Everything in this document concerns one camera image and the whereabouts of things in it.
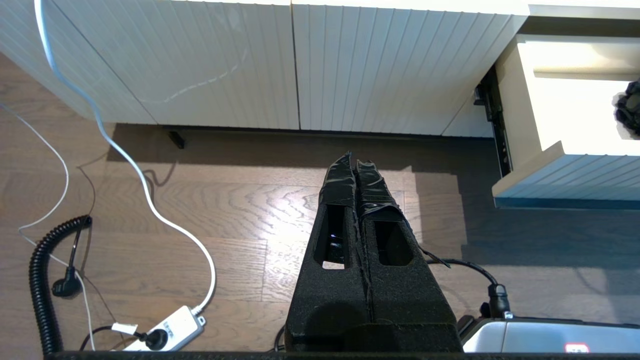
sticker label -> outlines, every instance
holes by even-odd
[[[564,352],[586,353],[589,352],[589,347],[585,343],[566,343],[564,344]]]

white power strip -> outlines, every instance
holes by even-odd
[[[153,330],[162,329],[167,332],[168,340],[166,345],[156,351],[176,351],[187,345],[191,340],[204,330],[203,326],[206,323],[204,317],[193,316],[191,310],[187,306],[182,306],[176,310],[168,318],[164,319],[161,323],[157,324],[151,330],[147,332],[151,333]],[[149,349],[143,341],[136,340],[134,343],[124,349],[124,351],[153,351]]]

white wooden cabinet door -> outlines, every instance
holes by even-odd
[[[58,67],[93,97],[106,122],[155,124],[120,78],[52,2],[45,1],[51,47]],[[51,72],[38,34],[32,0],[0,1],[0,51],[78,114],[93,119],[89,105]]]
[[[327,3],[293,1],[302,129],[487,135],[482,116],[445,130],[526,19],[522,4]]]
[[[299,129],[289,2],[56,4],[158,123]]]

